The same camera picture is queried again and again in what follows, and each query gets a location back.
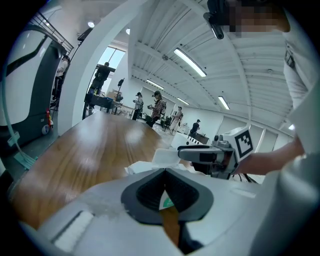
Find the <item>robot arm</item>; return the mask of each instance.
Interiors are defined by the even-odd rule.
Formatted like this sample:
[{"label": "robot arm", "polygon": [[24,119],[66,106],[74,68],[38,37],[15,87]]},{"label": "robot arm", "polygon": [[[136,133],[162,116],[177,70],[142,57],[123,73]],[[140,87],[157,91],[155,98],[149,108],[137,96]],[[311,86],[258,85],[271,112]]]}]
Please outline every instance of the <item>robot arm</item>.
[{"label": "robot arm", "polygon": [[196,171],[211,177],[229,179],[239,162],[253,152],[248,127],[240,127],[215,136],[212,146],[192,145],[178,147],[178,156],[190,161]]}]

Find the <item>human hand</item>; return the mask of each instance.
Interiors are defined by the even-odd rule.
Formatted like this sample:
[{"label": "human hand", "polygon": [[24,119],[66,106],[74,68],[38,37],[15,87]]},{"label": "human hand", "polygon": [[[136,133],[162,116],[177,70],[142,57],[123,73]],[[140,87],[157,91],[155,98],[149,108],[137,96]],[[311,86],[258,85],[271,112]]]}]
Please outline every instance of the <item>human hand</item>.
[{"label": "human hand", "polygon": [[256,156],[254,153],[252,153],[239,163],[239,166],[234,174],[252,174],[255,173],[256,170]]}]

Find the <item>wooden tabletop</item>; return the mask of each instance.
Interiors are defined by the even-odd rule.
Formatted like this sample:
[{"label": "wooden tabletop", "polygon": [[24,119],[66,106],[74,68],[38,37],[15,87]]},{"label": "wooden tabletop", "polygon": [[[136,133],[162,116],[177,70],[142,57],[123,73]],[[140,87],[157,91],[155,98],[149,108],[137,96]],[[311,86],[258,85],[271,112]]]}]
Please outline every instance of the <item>wooden tabletop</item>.
[{"label": "wooden tabletop", "polygon": [[72,127],[41,155],[17,185],[12,205],[34,228],[88,188],[126,176],[124,167],[151,162],[168,148],[147,124],[97,112]]}]

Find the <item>metal railing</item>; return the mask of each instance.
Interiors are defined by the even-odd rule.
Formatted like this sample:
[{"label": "metal railing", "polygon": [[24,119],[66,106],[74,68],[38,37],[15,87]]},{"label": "metal railing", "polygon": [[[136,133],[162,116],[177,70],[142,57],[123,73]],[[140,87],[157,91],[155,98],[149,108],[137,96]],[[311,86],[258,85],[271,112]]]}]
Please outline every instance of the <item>metal railing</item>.
[{"label": "metal railing", "polygon": [[53,35],[57,39],[57,41],[66,49],[68,55],[73,50],[74,47],[72,46],[72,44],[69,43],[68,40],[65,39],[63,35],[60,34],[40,12],[37,12],[32,17],[32,19],[29,21],[29,24],[39,26]]}]

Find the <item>white sleeve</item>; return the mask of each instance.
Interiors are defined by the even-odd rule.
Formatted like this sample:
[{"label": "white sleeve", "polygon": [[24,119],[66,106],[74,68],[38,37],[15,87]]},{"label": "white sleeve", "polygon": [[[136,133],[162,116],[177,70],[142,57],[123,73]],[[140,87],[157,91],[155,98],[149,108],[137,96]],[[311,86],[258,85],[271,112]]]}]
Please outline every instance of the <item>white sleeve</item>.
[{"label": "white sleeve", "polygon": [[68,62],[67,61],[62,62],[62,72],[65,72],[67,67],[68,67]]},{"label": "white sleeve", "polygon": [[289,67],[286,62],[284,62],[283,74],[292,98],[293,108],[295,109],[307,95],[308,89],[302,82],[298,73],[293,68]]}]

